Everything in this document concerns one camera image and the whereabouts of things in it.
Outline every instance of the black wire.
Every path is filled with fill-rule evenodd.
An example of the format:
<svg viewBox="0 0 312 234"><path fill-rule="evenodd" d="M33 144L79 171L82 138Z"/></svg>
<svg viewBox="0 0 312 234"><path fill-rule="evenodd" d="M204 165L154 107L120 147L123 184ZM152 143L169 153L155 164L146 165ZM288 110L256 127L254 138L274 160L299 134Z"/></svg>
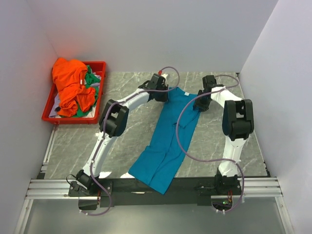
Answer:
<svg viewBox="0 0 312 234"><path fill-rule="evenodd" d="M68 176L72 176L73 178L75 178L76 179L76 176L74 176L73 174L69 174Z"/></svg>

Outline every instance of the red plastic bin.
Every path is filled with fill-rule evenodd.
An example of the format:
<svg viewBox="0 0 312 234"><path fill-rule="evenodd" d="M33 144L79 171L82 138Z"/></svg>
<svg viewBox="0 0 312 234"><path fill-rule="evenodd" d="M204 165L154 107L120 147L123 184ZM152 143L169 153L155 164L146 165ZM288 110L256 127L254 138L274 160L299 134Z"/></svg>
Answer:
<svg viewBox="0 0 312 234"><path fill-rule="evenodd" d="M45 108L42 114L41 119L43 121L48 121L52 124L95 124L98 122L98 116L99 116L99 107L101 103L101 97L102 97L102 89L104 85L104 79L105 79L105 67L106 63L103 61L97 61L97 62L83 62L86 65L89 65L92 69L92 72L95 72L97 75L101 76L101 82L98 90L98 98L97 98L97 105L96 105L96 113L93 118L72 118L72 117L64 117L64 118L50 118L50 112L52 110L52 107L54 105L54 98L58 94L58 90L55 84L52 85L49 98L47 103L45 104Z"/></svg>

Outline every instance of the blue pants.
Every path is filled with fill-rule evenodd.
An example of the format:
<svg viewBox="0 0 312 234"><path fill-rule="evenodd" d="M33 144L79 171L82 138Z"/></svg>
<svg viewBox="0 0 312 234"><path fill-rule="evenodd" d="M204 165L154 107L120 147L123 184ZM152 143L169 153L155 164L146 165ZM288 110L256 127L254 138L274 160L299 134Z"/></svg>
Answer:
<svg viewBox="0 0 312 234"><path fill-rule="evenodd" d="M129 174L161 194L167 191L185 157L177 144L176 122L185 105L196 97L195 94L186 94L180 88L168 93L169 102L164 104L160 113L150 145L129 170ZM198 118L199 111L194 111L191 104L180 120L179 139L186 151Z"/></svg>

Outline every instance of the marble tabletop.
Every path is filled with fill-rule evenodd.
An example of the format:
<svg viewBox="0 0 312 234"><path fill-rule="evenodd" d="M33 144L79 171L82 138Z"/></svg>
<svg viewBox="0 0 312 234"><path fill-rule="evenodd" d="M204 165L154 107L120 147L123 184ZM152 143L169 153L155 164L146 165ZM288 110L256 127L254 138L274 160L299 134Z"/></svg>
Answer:
<svg viewBox="0 0 312 234"><path fill-rule="evenodd" d="M174 86L177 75L168 72L168 83ZM101 112L109 99L121 99L132 93L139 85L152 77L151 72L107 73L104 95L101 100ZM206 75L219 75L210 72L181 73L179 87L188 93L197 94L203 89L202 78ZM235 84L231 78L217 78L217 83ZM238 97L243 97L240 86L230 90ZM149 145L163 103L150 101L133 110L128 118L125 132L115 141L103 166L103 172L111 172L109 177L120 177L127 173L141 152ZM223 108L211 102L209 110L200 114L200 118L188 152L198 158L222 158L225 137L222 133ZM51 150L45 179L64 179L68 174L76 174L88 160L97 140L99 125L59 125ZM176 176L214 176L219 162L203 163L185 157ZM266 176L263 157L255 136L251 134L244 145L240 166L245 176Z"/></svg>

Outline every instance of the gray wall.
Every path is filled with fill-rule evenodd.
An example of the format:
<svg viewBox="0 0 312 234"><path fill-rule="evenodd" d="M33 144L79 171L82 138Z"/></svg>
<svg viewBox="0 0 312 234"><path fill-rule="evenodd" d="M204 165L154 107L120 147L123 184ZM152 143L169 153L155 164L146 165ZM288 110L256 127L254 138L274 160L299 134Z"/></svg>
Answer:
<svg viewBox="0 0 312 234"><path fill-rule="evenodd" d="M28 0L59 56L239 72L277 0Z"/></svg>
<svg viewBox="0 0 312 234"><path fill-rule="evenodd" d="M312 1L279 0L241 75L297 234L311 233Z"/></svg>
<svg viewBox="0 0 312 234"><path fill-rule="evenodd" d="M10 234L50 137L40 118L57 57L25 1L1 1L0 25L0 233Z"/></svg>

